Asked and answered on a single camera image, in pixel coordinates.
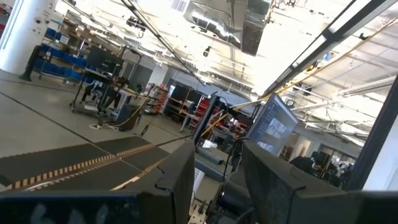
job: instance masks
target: black mat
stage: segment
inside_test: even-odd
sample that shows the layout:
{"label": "black mat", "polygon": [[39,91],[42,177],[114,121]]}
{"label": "black mat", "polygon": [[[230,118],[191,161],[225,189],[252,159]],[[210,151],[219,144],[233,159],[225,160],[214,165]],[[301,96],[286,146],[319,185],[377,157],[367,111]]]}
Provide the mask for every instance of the black mat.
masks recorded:
{"label": "black mat", "polygon": [[146,144],[150,144],[150,142],[138,136],[102,141],[96,143],[97,146],[114,155],[117,154],[118,152],[122,152],[128,149],[134,149],[136,147],[143,146]]}
{"label": "black mat", "polygon": [[53,170],[108,155],[91,144],[0,158],[0,184],[8,186]]}
{"label": "black mat", "polygon": [[134,167],[137,167],[140,170],[144,170],[146,167],[151,166],[152,164],[167,157],[168,155],[169,155],[168,152],[161,150],[158,147],[155,147],[140,152],[138,154],[127,156],[123,158],[123,160],[133,165]]}
{"label": "black mat", "polygon": [[140,170],[123,162],[115,162],[41,190],[110,190],[140,173]]}

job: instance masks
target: concrete floor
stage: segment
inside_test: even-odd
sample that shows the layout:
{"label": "concrete floor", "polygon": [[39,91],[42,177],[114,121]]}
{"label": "concrete floor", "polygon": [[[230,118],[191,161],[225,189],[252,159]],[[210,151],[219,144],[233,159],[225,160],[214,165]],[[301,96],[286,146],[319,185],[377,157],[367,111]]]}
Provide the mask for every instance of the concrete floor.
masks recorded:
{"label": "concrete floor", "polygon": [[[125,138],[140,133],[149,123],[143,138],[154,144],[187,134],[179,133],[179,124],[161,116],[143,117],[132,131],[91,129],[89,125],[96,123],[94,118],[72,113],[69,108],[77,87],[47,76],[39,80],[37,74],[33,74],[32,79],[33,82],[24,82],[0,71],[0,157],[84,144],[87,143],[84,138],[93,142]],[[173,152],[184,141],[161,148]],[[196,196],[209,201],[217,187],[217,182],[205,177]]]}

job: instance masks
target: ceiling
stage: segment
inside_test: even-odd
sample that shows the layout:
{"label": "ceiling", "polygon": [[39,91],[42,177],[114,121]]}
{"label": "ceiling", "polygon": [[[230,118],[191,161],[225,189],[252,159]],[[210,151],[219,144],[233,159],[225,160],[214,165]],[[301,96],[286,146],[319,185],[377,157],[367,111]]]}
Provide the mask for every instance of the ceiling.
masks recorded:
{"label": "ceiling", "polygon": [[[134,4],[202,78],[243,91],[253,99],[257,97],[255,92],[262,93],[275,81],[350,2],[308,0],[298,1],[295,7],[273,8],[271,22],[266,24],[257,55],[253,56],[210,31],[202,32],[189,17],[195,10],[204,12],[222,27],[219,30],[229,32],[231,37],[242,29],[248,8],[247,0],[236,0],[234,4],[231,1],[135,0]],[[175,10],[170,6],[170,3],[181,6],[188,2],[182,12],[181,7]],[[183,69],[148,30],[142,33],[126,24],[132,12],[121,1],[79,0],[76,6],[100,22],[102,29],[122,39],[127,37],[129,44],[147,56]],[[281,94],[295,101],[293,110],[308,128],[363,145],[388,93],[388,83],[397,75],[398,25],[394,22],[397,9],[398,5],[394,5],[348,37],[329,53],[328,60],[321,60],[317,68],[294,78],[293,82],[309,76],[300,87]],[[85,23],[95,26],[88,19]],[[366,40],[359,38],[362,33],[368,37]],[[203,51],[208,47],[210,52],[204,57]],[[358,88],[366,93],[353,95],[351,90]]]}

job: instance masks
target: ductwork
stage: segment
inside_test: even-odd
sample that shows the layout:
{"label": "ductwork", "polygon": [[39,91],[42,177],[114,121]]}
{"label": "ductwork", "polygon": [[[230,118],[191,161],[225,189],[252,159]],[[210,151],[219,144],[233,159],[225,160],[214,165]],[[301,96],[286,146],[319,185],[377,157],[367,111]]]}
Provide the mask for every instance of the ductwork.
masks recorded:
{"label": "ductwork", "polygon": [[244,20],[234,21],[236,27],[243,27],[243,29],[235,29],[227,25],[220,19],[222,11],[206,6],[200,7],[195,2],[190,2],[184,18],[198,27],[214,33],[221,40],[241,49],[242,52],[256,56],[262,32],[266,26],[270,2],[271,0],[248,0]]}

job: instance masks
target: black monitor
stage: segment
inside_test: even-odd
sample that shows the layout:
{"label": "black monitor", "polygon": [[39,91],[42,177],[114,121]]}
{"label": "black monitor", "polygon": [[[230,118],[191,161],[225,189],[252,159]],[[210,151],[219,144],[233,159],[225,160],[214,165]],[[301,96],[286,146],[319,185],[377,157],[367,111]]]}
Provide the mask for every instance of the black monitor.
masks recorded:
{"label": "black monitor", "polygon": [[274,93],[258,114],[246,137],[278,155],[298,122],[278,94]]}
{"label": "black monitor", "polygon": [[92,46],[87,56],[87,64],[100,69],[102,72],[108,72],[113,75],[119,75],[124,60],[111,52],[107,52],[97,46]]}

